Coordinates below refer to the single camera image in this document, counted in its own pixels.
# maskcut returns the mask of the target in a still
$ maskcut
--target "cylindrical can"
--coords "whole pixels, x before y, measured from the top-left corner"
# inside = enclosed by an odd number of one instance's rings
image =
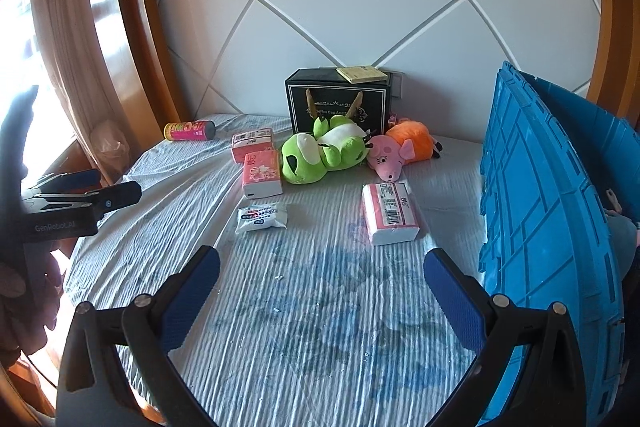
[[[168,123],[164,126],[167,140],[213,140],[216,126],[210,121]]]

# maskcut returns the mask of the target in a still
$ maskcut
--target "curtain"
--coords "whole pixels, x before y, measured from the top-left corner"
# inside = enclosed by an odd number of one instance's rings
[[[89,0],[31,0],[38,48],[51,84],[87,156],[109,184],[129,168],[137,147],[95,36]]]

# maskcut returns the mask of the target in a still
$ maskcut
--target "silver bolt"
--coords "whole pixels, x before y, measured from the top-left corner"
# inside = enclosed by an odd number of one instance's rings
[[[135,299],[133,299],[133,304],[135,304],[138,308],[144,308],[149,305],[151,302],[151,295],[147,293],[141,293]]]
[[[562,304],[562,302],[554,302],[552,308],[558,315],[564,315],[566,313],[566,306]]]
[[[494,295],[494,304],[498,306],[498,308],[506,308],[510,302],[507,295],[502,295],[501,293]]]
[[[84,301],[76,306],[76,313],[78,315],[84,315],[87,311],[91,309],[91,302]]]

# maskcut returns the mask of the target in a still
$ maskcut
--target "window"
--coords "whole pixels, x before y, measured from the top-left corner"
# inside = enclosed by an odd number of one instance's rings
[[[34,84],[40,89],[24,147],[23,163],[29,174],[22,188],[34,185],[75,135],[40,56],[30,0],[0,0],[0,121],[13,97]]]

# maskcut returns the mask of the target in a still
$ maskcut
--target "white wipes package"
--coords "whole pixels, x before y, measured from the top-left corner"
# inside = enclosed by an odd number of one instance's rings
[[[249,230],[287,228],[287,205],[284,203],[252,204],[238,210],[236,233]]]

